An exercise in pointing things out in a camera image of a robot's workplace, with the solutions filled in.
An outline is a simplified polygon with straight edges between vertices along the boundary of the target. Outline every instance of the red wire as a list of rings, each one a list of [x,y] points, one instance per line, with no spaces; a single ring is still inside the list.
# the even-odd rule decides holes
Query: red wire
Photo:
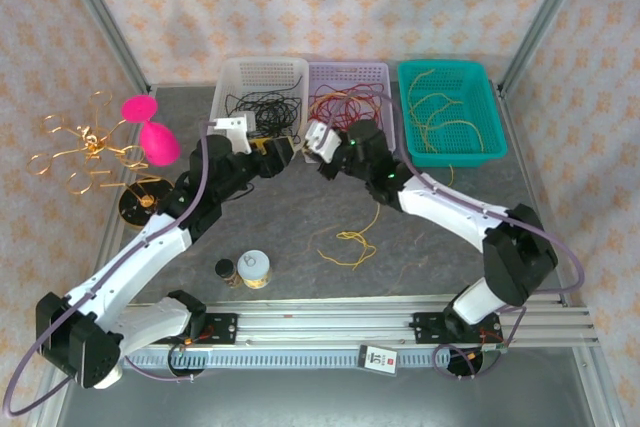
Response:
[[[351,124],[363,119],[374,120],[379,127],[382,127],[380,122],[380,108],[382,106],[382,102],[378,96],[373,94],[374,92],[384,92],[384,85],[380,83],[360,83],[355,85],[354,87],[343,90],[335,89],[334,87],[331,87],[327,84],[319,86],[314,94],[310,96],[310,103],[311,105],[315,105],[315,107],[313,113],[309,116],[309,119],[318,120],[325,124],[328,123],[333,108],[342,100],[344,96],[340,95],[335,97],[328,97],[322,100],[320,99],[327,94],[349,94],[354,90],[371,90],[372,95],[361,94],[345,102],[342,109],[336,112],[333,127],[345,131],[351,126]]]

